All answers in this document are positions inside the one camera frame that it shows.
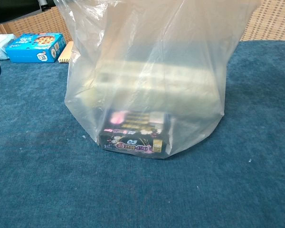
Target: blue box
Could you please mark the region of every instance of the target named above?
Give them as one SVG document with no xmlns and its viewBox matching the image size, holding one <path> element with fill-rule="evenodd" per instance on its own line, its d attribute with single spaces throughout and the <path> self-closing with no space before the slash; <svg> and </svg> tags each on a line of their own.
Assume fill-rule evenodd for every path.
<svg viewBox="0 0 285 228">
<path fill-rule="evenodd" d="M 61 33 L 23 34 L 6 52 L 12 63 L 54 63 L 65 47 Z"/>
</svg>

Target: translucent plastic bag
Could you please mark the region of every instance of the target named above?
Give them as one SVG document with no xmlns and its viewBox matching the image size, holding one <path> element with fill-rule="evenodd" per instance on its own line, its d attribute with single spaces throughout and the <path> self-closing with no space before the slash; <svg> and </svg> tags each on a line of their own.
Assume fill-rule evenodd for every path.
<svg viewBox="0 0 285 228">
<path fill-rule="evenodd" d="M 224 115 L 226 65 L 259 0 L 55 0 L 74 40 L 65 103 L 102 148 L 166 158 Z"/>
</svg>

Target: yellow notepad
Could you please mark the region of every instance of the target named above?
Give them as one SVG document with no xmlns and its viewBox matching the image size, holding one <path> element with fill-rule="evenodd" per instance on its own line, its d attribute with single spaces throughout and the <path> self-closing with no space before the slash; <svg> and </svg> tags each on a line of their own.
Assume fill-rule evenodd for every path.
<svg viewBox="0 0 285 228">
<path fill-rule="evenodd" d="M 62 51 L 61 55 L 58 58 L 59 63 L 70 62 L 73 43 L 74 43 L 73 41 L 67 43 L 65 49 Z"/>
</svg>

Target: white plastic bag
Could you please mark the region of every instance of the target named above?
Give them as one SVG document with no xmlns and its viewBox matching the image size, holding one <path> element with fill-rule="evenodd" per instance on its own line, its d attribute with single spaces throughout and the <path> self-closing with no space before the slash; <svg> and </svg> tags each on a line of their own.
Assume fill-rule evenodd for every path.
<svg viewBox="0 0 285 228">
<path fill-rule="evenodd" d="M 55 0 L 74 40 L 65 103 L 106 150 L 166 158 L 224 115 L 226 65 L 259 0 Z"/>
</svg>

